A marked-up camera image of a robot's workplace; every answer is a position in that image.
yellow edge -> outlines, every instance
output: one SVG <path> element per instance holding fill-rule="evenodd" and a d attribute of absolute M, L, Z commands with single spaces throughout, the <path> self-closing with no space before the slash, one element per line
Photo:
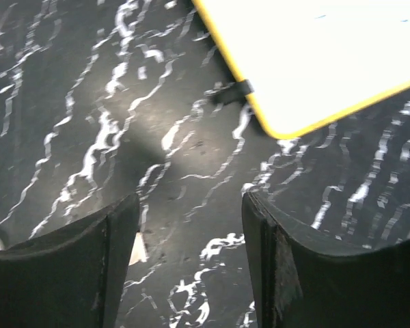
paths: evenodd
<path fill-rule="evenodd" d="M 229 69 L 231 70 L 232 74 L 234 75 L 234 78 L 237 82 L 244 81 L 248 79 L 247 77 L 244 77 L 240 68 L 236 65 L 236 62 L 231 56 L 231 53 L 229 52 L 228 48 L 225 45 L 225 42 L 223 41 L 222 36 L 219 33 L 218 28 L 215 26 L 213 20 L 210 17 L 210 14 L 208 13 L 208 10 L 206 9 L 206 6 L 203 2 L 203 0 L 192 0 L 193 4 L 195 5 L 196 9 L 198 10 L 202 20 L 204 21 L 207 29 L 213 36 L 213 40 L 215 41 L 216 45 L 219 47 L 219 50 L 221 54 L 223 55 L 223 58 L 226 61 L 226 64 L 228 65 Z M 344 116 L 350 115 L 352 113 L 355 113 L 356 111 L 359 111 L 365 107 L 368 107 L 370 105 L 373 105 L 379 101 L 382 101 L 386 98 L 389 98 L 390 96 L 393 96 L 394 94 L 398 94 L 405 89 L 410 88 L 410 81 L 407 81 L 405 83 L 401 83 L 400 85 L 397 85 L 396 87 L 393 87 L 391 89 L 388 89 L 384 92 L 381 92 L 380 94 L 377 94 L 376 96 L 370 97 L 369 99 L 363 100 L 356 105 L 353 105 L 351 107 L 345 108 L 321 121 L 318 121 L 314 124 L 311 124 L 309 126 L 306 126 L 305 128 L 302 128 L 298 131 L 295 131 L 293 133 L 278 133 L 277 131 L 274 131 L 270 124 L 267 122 L 267 119 L 265 115 L 263 114 L 260 106 L 258 105 L 258 102 L 256 101 L 256 97 L 254 96 L 254 93 L 248 94 L 246 96 L 247 101 L 249 101 L 249 104 L 252 106 L 252 109 L 255 111 L 255 114 L 258 118 L 258 121 L 260 122 L 261 126 L 263 127 L 264 131 L 268 135 L 270 135 L 272 138 L 275 139 L 294 139 L 297 137 L 300 137 L 306 133 L 312 132 L 318 128 L 321 128 L 322 126 L 325 126 L 329 123 L 335 122 L 336 120 L 339 120 L 340 118 L 343 118 Z"/>

black and white marble pattern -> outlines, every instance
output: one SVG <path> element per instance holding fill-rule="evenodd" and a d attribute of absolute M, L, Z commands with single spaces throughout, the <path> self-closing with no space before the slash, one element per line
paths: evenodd
<path fill-rule="evenodd" d="M 273 65 L 273 54 L 262 54 Z M 117 327 L 256 327 L 241 194 L 362 247 L 410 231 L 410 90 L 300 139 L 207 95 L 228 74 L 188 1 L 0 0 L 0 232 L 58 229 L 132 191 L 148 261 Z M 294 108 L 310 110 L 310 99 Z"/>

yellow trim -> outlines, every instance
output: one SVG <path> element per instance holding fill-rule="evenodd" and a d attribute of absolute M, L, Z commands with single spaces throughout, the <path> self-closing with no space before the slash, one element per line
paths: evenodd
<path fill-rule="evenodd" d="M 215 41 L 216 45 L 219 47 L 219 50 L 221 54 L 223 55 L 223 58 L 226 61 L 226 64 L 228 65 L 229 69 L 231 70 L 232 74 L 234 75 L 234 78 L 237 82 L 241 82 L 244 80 L 249 80 L 247 77 L 244 77 L 240 68 L 236 65 L 236 62 L 231 56 L 231 53 L 229 52 L 228 48 L 226 47 L 225 42 L 223 41 L 222 36 L 220 35 L 218 28 L 215 26 L 214 22 L 212 21 L 212 18 L 210 17 L 210 14 L 208 13 L 208 10 L 206 9 L 206 5 L 204 4 L 204 0 L 192 0 L 193 4 L 197 8 L 202 20 L 204 21 L 207 29 L 213 36 L 213 40 Z M 336 120 L 339 120 L 340 118 L 343 118 L 347 115 L 350 115 L 352 113 L 355 113 L 356 111 L 359 111 L 365 107 L 368 107 L 370 105 L 373 105 L 379 101 L 382 101 L 386 98 L 389 98 L 390 96 L 393 96 L 394 94 L 398 94 L 399 92 L 404 91 L 405 89 L 410 88 L 410 81 L 407 81 L 405 83 L 401 83 L 400 85 L 397 85 L 396 87 L 393 87 L 391 89 L 388 89 L 384 92 L 381 92 L 380 94 L 377 94 L 376 96 L 370 97 L 369 99 L 363 100 L 356 105 L 353 105 L 351 107 L 345 108 L 319 122 L 316 122 L 314 124 L 311 124 L 309 126 L 306 126 L 305 128 L 302 128 L 298 131 L 295 131 L 293 133 L 278 133 L 277 131 L 274 131 L 270 124 L 267 122 L 267 119 L 262 112 L 260 106 L 258 105 L 258 102 L 256 101 L 256 98 L 254 96 L 255 92 L 252 94 L 248 94 L 246 96 L 247 101 L 249 101 L 249 104 L 252 106 L 252 109 L 255 111 L 255 114 L 258 118 L 258 121 L 260 122 L 261 126 L 263 127 L 264 131 L 268 135 L 270 135 L 272 138 L 275 139 L 294 139 L 296 137 L 300 137 L 306 133 L 312 132 L 318 128 L 321 128 L 322 126 L 325 126 L 331 122 L 334 122 Z"/>

black marble surface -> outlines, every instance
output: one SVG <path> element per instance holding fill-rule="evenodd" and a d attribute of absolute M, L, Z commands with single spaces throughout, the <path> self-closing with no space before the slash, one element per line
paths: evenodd
<path fill-rule="evenodd" d="M 244 190 L 363 247 L 407 236 L 410 90 L 275 141 L 248 106 L 207 101 L 228 81 L 186 1 L 0 0 L 7 245 L 137 191 L 149 258 L 130 267 L 117 326 L 246 328 Z M 310 110 L 303 88 L 277 110 Z"/>

white board with yellow border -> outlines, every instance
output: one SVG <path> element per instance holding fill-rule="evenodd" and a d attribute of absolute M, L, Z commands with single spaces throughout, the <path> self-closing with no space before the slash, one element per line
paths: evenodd
<path fill-rule="evenodd" d="M 265 131 L 292 139 L 410 87 L 410 0 L 193 0 Z"/>

